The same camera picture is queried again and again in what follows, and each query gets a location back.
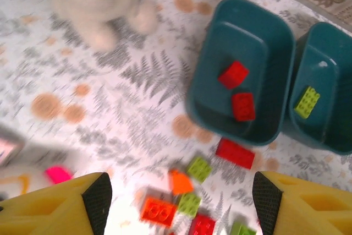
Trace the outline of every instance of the plastic bin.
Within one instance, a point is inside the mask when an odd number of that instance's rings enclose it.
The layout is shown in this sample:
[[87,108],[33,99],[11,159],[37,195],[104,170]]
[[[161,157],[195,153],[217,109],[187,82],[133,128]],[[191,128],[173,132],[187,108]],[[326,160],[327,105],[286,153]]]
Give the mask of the plastic bin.
[[[283,132],[313,148],[352,153],[352,38],[315,24],[298,40],[294,75]],[[308,86],[320,98],[304,119],[294,108]]]
[[[293,70],[295,39],[278,16],[247,1],[223,0],[210,23],[190,85],[186,109],[200,126],[250,145],[272,142],[281,129]],[[249,75],[227,90],[217,78],[234,61]],[[231,96],[253,93],[256,119],[237,122]]]

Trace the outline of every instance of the plush toy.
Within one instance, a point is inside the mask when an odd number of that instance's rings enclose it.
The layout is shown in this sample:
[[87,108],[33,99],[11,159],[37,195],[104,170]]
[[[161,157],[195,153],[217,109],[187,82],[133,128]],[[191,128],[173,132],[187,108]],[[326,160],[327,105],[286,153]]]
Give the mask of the plush toy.
[[114,50],[118,36],[109,21],[126,17],[141,34],[153,33],[158,24],[155,5],[147,0],[51,0],[61,19],[70,20],[82,39],[92,48]]
[[0,201],[72,179],[62,166],[45,171],[31,166],[0,167]]

